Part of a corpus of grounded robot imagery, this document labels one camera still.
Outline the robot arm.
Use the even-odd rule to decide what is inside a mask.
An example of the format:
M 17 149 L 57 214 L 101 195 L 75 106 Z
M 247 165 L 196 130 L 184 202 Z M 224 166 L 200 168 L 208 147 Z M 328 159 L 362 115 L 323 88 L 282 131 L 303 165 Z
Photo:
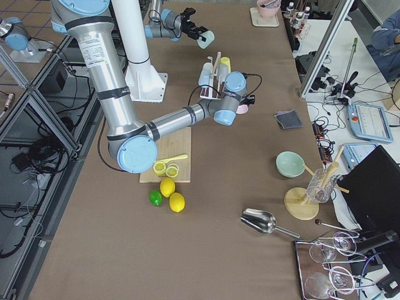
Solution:
M 149 22 L 144 27 L 147 38 L 169 38 L 177 41 L 183 34 L 197 41 L 208 43 L 214 39 L 214 34 L 204 26 L 197 26 L 190 17 L 196 13 L 192 7 L 176 13 L 170 9 L 163 9 L 164 1 L 151 1 L 148 16 Z
M 185 34 L 207 47 L 214 39 L 209 29 L 195 25 L 193 8 L 181 13 L 154 1 L 150 22 L 143 24 L 137 1 L 52 1 L 51 22 L 56 32 L 74 38 L 94 84 L 109 129 L 108 149 L 122 171 L 141 173 L 158 156 L 156 141 L 206 118 L 231 125 L 239 107 L 253 104 L 246 76 L 230 72 L 217 97 L 207 97 L 149 122 L 140 120 L 135 101 L 163 100 L 167 76 L 151 64 L 148 38 L 179 39 Z

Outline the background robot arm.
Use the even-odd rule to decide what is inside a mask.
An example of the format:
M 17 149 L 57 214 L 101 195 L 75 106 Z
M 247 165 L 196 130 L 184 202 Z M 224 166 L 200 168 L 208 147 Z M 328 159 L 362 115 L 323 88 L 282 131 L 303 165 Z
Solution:
M 1 18 L 1 39 L 12 50 L 10 57 L 16 63 L 40 63 L 46 55 L 18 17 Z

